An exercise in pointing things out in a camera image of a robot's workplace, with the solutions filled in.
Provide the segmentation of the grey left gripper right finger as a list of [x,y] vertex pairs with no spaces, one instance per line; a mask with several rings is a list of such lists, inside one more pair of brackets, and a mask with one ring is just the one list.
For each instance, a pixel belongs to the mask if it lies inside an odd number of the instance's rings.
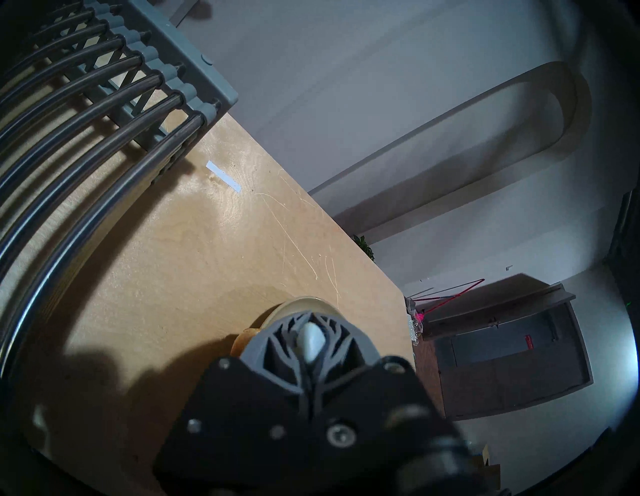
[[471,457],[408,361],[380,356],[357,327],[308,312],[308,480],[470,480]]

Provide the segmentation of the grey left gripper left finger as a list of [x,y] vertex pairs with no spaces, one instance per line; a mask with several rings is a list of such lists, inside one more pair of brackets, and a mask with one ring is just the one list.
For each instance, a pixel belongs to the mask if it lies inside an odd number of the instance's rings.
[[157,480],[307,479],[318,457],[308,312],[259,332],[244,358],[224,356],[209,366],[153,462]]

